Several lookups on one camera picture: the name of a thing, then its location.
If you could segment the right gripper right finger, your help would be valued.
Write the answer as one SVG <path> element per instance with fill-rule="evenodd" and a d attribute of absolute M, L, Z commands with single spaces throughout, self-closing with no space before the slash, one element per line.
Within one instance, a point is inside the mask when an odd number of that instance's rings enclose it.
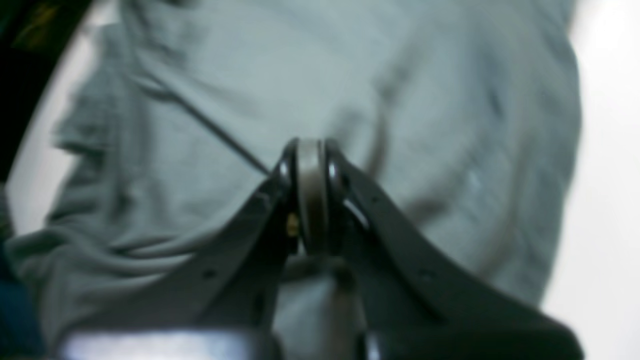
<path fill-rule="evenodd" d="M 318 248 L 355 277 L 358 360 L 582 360 L 562 323 L 494 289 L 431 244 L 333 141 L 313 142 L 324 201 Z"/>

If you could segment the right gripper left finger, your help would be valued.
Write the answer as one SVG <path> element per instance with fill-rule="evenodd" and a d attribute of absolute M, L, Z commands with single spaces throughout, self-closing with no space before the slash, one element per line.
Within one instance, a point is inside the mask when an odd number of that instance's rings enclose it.
<path fill-rule="evenodd" d="M 69 326 L 57 360 L 281 360 L 272 334 L 278 284 L 297 249 L 293 139 L 224 229 L 160 280 Z"/>

